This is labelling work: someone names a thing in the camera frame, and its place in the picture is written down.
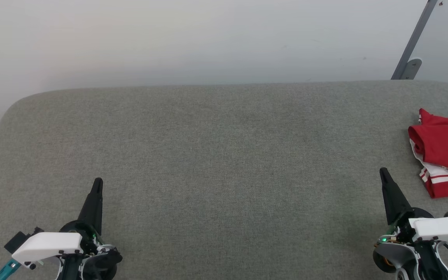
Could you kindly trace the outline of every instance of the white plastic casing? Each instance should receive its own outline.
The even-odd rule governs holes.
[[[63,250],[64,254],[73,254],[75,250],[83,253],[81,240],[82,236],[78,233],[39,232],[29,237],[11,257],[24,264],[60,255],[58,253],[60,250]]]
[[[419,237],[423,240],[433,240],[434,237],[438,237],[438,240],[448,242],[448,217],[409,219],[409,223],[416,230],[413,241]]]

